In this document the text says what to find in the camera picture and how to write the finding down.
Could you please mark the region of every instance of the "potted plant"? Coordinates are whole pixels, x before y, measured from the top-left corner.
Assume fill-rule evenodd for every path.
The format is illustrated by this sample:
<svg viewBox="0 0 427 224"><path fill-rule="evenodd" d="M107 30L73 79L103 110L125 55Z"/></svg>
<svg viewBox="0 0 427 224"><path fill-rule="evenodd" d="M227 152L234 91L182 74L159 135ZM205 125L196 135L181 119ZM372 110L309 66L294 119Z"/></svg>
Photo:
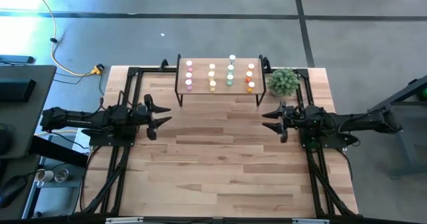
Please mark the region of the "potted plant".
<svg viewBox="0 0 427 224"><path fill-rule="evenodd" d="M276 96L290 96L298 88L300 80L290 68L282 68L274 71L267 82L268 89Z"/></svg>

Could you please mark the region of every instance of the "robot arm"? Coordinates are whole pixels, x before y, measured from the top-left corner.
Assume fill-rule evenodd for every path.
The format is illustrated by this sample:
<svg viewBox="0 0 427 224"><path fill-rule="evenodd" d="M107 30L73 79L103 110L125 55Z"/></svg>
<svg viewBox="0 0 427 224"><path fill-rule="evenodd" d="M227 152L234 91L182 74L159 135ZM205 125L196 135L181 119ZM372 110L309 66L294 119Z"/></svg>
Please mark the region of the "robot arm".
<svg viewBox="0 0 427 224"><path fill-rule="evenodd" d="M140 125L148 125L148 138L156 140L155 130L171 117L154 119L153 113L163 113L171 109L154 105L151 95L144 96L144 103L145 105L140 103L135 111L125 105L114 105L102 111L100 106L94 113L67 111L54 107L42 112L40 125L42 131L47 132L64 127L79 127L85 128L83 132L90 136L112 135L122 139L134 137L135 130L139 129Z"/></svg>
<svg viewBox="0 0 427 224"><path fill-rule="evenodd" d="M356 137L344 132L373 130L379 133L396 133L401 130L394 121L393 114L383 110L338 115L327 113L322 107L314 105L301 110L281 102L277 110L266 113L263 117L280 119L279 123L262 123L262 125L281 135L282 143L288 140L287 128L295 128L304 129L314 142L332 142L333 145L330 147L334 148L346 147L357 141Z"/></svg>

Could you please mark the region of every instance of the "wooden tabletop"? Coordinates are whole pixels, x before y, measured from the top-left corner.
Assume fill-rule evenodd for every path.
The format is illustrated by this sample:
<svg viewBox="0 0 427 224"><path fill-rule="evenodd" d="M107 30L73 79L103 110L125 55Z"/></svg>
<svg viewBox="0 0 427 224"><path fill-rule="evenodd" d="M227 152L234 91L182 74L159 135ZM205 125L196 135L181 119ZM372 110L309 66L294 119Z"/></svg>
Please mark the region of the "wooden tabletop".
<svg viewBox="0 0 427 224"><path fill-rule="evenodd" d="M193 65L193 81L191 91L187 90L185 84L185 74L187 73L187 61L192 61ZM213 79L216 82L216 90L210 91L208 73L210 71L209 64L215 64L215 76ZM179 94L222 94L222 95L240 95L240 94L262 94L264 92L264 82L262 79L261 61L257 58L237 58L234 64L234 78L231 86L227 85L228 58L183 58L179 62L177 92ZM255 83L252 93L248 93L248 83L246 83L246 72L248 64L255 65L252 71L253 76L251 81Z"/></svg>
<svg viewBox="0 0 427 224"><path fill-rule="evenodd" d="M117 102L127 69L111 68L104 105ZM308 70L315 105L334 111L326 70ZM150 141L141 127L129 156L120 215L315 216L306 154L298 133L290 129L288 142L280 143L273 131L261 125L274 122L261 114L277 109L276 97L267 92L256 107L251 95L188 95L185 105L179 107L174 86L175 73L143 76L141 101L144 94L151 94L155 104L172 108L156 117L173 118L159 128L157 141ZM286 101L297 104L296 97ZM110 155L111 147L102 147L93 157L84 205L105 183ZM334 149L325 149L325 157L332 187L357 213L346 160ZM322 188L320 194L327 211Z"/></svg>

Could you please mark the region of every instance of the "white cable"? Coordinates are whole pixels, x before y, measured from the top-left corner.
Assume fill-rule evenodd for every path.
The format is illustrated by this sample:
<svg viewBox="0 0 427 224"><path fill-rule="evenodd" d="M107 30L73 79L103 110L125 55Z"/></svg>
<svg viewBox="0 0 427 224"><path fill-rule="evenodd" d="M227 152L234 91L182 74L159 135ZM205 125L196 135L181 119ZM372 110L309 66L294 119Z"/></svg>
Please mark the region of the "white cable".
<svg viewBox="0 0 427 224"><path fill-rule="evenodd" d="M45 0L42 0L42 1L45 3L47 9L49 10L49 13L51 14L51 17L52 17L52 20L53 20L53 27L54 27L54 30L55 30L53 32L53 38L56 39L56 20L55 20L55 18L53 16L53 13L52 13L51 8L49 7L49 5L46 3ZM54 42L52 42L52 46L51 46L51 57L52 57L53 62L55 62L58 67L60 67L64 71L66 71L66 72L68 72L70 74L76 75L78 77L88 76L88 74L74 73L74 72L68 70L67 68L65 68L64 66L62 66L61 64L59 64L59 62L55 59L55 56L53 54L53 45L54 45Z"/></svg>

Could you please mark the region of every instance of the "yellow cable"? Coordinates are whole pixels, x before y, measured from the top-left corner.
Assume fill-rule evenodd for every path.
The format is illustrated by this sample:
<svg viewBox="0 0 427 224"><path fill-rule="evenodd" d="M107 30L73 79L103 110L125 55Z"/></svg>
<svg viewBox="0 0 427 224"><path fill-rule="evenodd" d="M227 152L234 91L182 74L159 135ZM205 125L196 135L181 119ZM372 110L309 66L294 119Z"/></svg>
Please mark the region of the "yellow cable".
<svg viewBox="0 0 427 224"><path fill-rule="evenodd" d="M51 14L51 17L52 17L52 20L53 20L53 26L55 28L55 31L53 32L53 38L56 39L56 20L55 20L53 14L52 14L52 11L51 11L50 7L46 3L46 1L45 0L42 0L42 1L45 3L47 9L49 10L49 13ZM58 67L60 67L64 71L66 71L66 72L68 72L70 74L73 74L75 76L78 76L78 77L87 77L87 76L89 76L87 74L79 74L79 73L72 72L72 71L68 70L66 67L64 67L61 64L59 64L59 62L56 60L56 58L55 58L55 56L53 54L53 44L54 44L54 42L52 42L52 46L51 46L51 57L52 57L53 62L55 62Z"/></svg>
<svg viewBox="0 0 427 224"><path fill-rule="evenodd" d="M76 130L56 131L56 133L76 133L76 132L77 132ZM36 133L34 135L35 136L44 136L44 135L48 135L48 134L51 134L51 133L44 132L44 133Z"/></svg>

